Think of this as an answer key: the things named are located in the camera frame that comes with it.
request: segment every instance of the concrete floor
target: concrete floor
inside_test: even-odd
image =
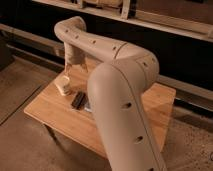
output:
[[[110,171],[106,159],[58,133],[56,144],[41,123],[23,113],[57,75],[39,65],[16,58],[0,72],[0,170]],[[213,120],[178,106],[172,116],[163,150],[168,170],[212,171]]]

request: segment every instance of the wooden table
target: wooden table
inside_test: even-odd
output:
[[[82,144],[99,155],[106,157],[96,124],[91,113],[76,111],[70,104],[78,90],[86,91],[86,81],[97,61],[87,59],[89,72],[85,73],[73,67],[71,85],[73,92],[66,97],[59,94],[51,82],[24,110],[26,114],[60,132],[70,139]],[[172,88],[154,84],[143,96],[145,111],[150,120],[155,138],[162,150],[176,91]]]

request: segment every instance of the shelf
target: shelf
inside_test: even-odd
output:
[[[109,9],[97,9],[93,7],[81,8],[79,7],[78,4],[68,2],[68,0],[32,0],[32,1],[60,8],[70,9],[73,11],[88,13],[100,17],[105,17],[146,28],[151,28],[199,40],[213,42],[213,25],[210,24],[194,22],[190,20],[184,20],[138,10],[136,11],[135,18],[125,19],[125,17],[122,17],[122,14],[120,14],[118,10],[116,11]]]

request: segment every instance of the robotic arm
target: robotic arm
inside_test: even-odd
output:
[[[85,53],[104,63],[88,80],[88,97],[114,171],[166,171],[141,94],[155,82],[159,64],[153,53],[128,42],[86,33],[80,17],[61,21],[65,66],[85,63]]]

